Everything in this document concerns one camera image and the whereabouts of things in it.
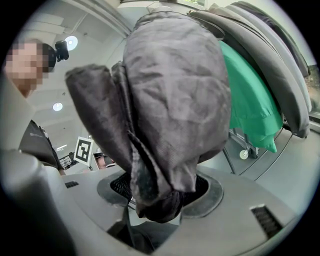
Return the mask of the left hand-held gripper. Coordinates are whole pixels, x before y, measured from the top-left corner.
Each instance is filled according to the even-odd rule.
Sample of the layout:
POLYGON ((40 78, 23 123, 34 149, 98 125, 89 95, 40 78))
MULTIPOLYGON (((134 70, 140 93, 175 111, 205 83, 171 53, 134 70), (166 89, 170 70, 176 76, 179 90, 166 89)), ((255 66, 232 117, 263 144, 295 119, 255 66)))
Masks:
POLYGON ((93 170, 91 167, 91 159, 93 156, 93 153, 92 153, 93 145, 94 145, 93 139, 79 136, 77 138, 74 156, 73 156, 73 159, 76 162, 87 166, 90 171, 93 170))

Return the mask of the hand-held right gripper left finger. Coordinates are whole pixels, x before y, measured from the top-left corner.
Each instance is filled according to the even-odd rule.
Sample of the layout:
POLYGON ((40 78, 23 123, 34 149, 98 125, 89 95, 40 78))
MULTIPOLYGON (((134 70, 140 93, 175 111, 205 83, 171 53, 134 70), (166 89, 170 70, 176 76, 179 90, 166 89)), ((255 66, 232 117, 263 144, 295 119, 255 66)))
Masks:
POLYGON ((118 233, 128 225, 128 199, 111 184, 124 175, 118 166, 63 177, 64 182, 77 182, 66 191, 75 201, 73 216, 79 226, 90 233, 118 233))

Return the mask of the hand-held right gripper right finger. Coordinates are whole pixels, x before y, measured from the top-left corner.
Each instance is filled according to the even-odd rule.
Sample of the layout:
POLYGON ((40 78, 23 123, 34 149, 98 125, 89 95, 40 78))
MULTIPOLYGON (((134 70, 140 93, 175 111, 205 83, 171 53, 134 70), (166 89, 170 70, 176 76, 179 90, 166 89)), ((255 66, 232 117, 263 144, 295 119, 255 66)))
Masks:
POLYGON ((183 209, 160 253, 269 253, 297 224, 294 211, 256 182, 208 167, 197 171, 208 191, 183 209))

